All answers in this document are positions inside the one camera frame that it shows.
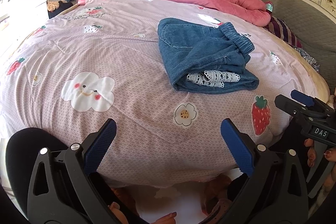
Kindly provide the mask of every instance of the headboard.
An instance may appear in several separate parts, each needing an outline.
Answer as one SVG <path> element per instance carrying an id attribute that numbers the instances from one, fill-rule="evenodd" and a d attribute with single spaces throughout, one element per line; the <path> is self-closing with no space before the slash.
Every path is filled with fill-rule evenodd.
<path id="1" fill-rule="evenodd" d="M 336 24 L 303 0 L 273 2 L 273 16 L 286 21 L 303 49 L 320 63 L 320 74 L 334 94 L 336 87 Z"/>

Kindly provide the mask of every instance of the fingernail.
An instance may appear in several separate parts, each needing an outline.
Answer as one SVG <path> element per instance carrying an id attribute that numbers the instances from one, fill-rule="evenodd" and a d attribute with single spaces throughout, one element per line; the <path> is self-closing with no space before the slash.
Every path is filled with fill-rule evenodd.
<path id="1" fill-rule="evenodd" d="M 325 158 L 326 158 L 326 159 L 330 158 L 331 153 L 332 153 L 331 150 L 327 150 L 327 151 L 324 153 Z"/>

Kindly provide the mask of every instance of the white flower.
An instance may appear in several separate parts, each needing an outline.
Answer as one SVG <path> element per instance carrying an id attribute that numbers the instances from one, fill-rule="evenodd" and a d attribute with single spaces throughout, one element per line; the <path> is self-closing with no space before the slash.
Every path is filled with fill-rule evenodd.
<path id="1" fill-rule="evenodd" d="M 66 81 L 61 97 L 64 101 L 71 101 L 71 106 L 79 112 L 90 108 L 105 112 L 114 103 L 114 85 L 111 77 L 99 78 L 93 72 L 80 72 L 73 80 Z"/>
<path id="2" fill-rule="evenodd" d="M 33 78 L 33 86 L 36 86 L 37 84 L 41 83 L 42 81 L 42 74 L 41 73 L 36 73 Z"/>
<path id="3" fill-rule="evenodd" d="M 180 105 L 174 113 L 174 121 L 177 125 L 182 127 L 191 126 L 192 122 L 196 119 L 197 111 L 196 108 L 191 105 Z"/>

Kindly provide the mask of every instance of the blue denim jeans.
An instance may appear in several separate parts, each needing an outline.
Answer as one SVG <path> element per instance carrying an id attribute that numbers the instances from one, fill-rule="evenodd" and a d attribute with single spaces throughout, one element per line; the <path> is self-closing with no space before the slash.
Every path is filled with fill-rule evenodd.
<path id="1" fill-rule="evenodd" d="M 238 34 L 231 22 L 213 28 L 166 18 L 160 21 L 157 33 L 163 63 L 177 91 L 222 94 L 258 87 L 259 79 L 245 69 L 254 45 Z M 205 70 L 234 72 L 240 75 L 240 80 L 227 82 L 223 88 L 187 81 L 187 74 Z"/>

